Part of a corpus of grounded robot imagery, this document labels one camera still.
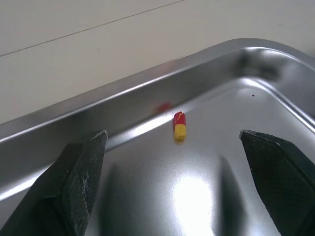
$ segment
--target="stainless steel tray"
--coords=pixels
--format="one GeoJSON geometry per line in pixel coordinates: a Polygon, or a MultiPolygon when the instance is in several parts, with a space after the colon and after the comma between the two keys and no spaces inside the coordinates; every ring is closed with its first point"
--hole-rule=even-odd
{"type": "Polygon", "coordinates": [[[315,59],[260,39],[231,40],[0,125],[0,227],[69,141],[110,134],[100,194],[106,222],[86,235],[279,235],[262,203],[239,133],[296,144],[315,162],[315,59]],[[168,102],[172,110],[157,115],[168,102]],[[173,139],[172,118],[188,135],[173,139]],[[224,209],[230,221],[222,220],[224,209]]]}

